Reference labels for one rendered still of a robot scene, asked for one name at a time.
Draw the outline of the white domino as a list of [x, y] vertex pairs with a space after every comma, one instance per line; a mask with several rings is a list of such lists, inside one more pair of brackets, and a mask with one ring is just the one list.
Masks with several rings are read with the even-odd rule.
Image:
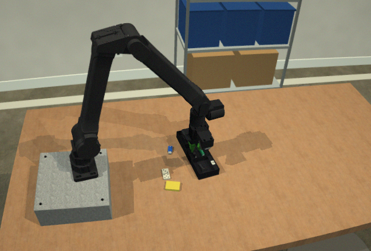
[[164, 180], [170, 180], [169, 170], [168, 168], [162, 169], [162, 175]]

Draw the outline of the yellow sticky note pad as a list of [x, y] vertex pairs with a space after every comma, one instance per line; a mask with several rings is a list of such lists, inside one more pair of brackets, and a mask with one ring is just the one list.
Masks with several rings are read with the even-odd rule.
[[180, 182], [166, 181], [165, 190], [179, 192], [180, 191]]

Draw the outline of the black three-compartment bin rack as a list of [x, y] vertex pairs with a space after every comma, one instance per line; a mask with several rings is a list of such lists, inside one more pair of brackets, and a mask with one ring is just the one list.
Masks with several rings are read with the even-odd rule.
[[[197, 157], [195, 158], [190, 150], [189, 143], [186, 143], [184, 136], [181, 134], [181, 131], [177, 131], [177, 139], [199, 180], [219, 175], [219, 167], [210, 154], [209, 150], [205, 150], [205, 155], [202, 156], [198, 151], [196, 144], [194, 147], [194, 152]], [[201, 164], [203, 168], [206, 169], [204, 172], [200, 168], [199, 164]]]

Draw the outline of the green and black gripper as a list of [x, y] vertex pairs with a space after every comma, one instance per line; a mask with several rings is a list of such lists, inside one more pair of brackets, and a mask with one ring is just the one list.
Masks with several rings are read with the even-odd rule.
[[[190, 125], [193, 126], [193, 127], [202, 127], [202, 126], [204, 126], [204, 124], [201, 125], [201, 126], [196, 126], [196, 125], [192, 125], [191, 123], [190, 123]], [[197, 139], [196, 140], [191, 140], [190, 136], [188, 135], [188, 130], [189, 130], [189, 128], [182, 129], [181, 130], [181, 134], [184, 136], [185, 141], [187, 143], [189, 143], [190, 150], [191, 150], [192, 153], [194, 151], [194, 147], [195, 147], [196, 144], [197, 144], [197, 149], [199, 151], [200, 150], [199, 141]]]

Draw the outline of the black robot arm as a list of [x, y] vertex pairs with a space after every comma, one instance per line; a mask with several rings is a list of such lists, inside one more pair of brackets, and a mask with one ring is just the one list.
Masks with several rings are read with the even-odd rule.
[[[93, 159], [100, 152], [98, 141], [99, 119], [109, 72], [115, 54], [132, 54], [165, 83], [179, 93], [191, 106], [188, 135], [198, 140], [201, 150], [209, 150], [214, 143], [205, 121], [225, 115], [219, 100], [210, 101], [202, 89], [189, 80], [172, 62], [160, 53], [131, 23], [118, 24], [92, 32], [92, 49], [78, 123], [71, 133], [71, 169], [75, 182], [98, 178]], [[130, 52], [130, 53], [129, 53]], [[144, 61], [145, 60], [145, 61]], [[74, 153], [73, 153], [74, 152]]]

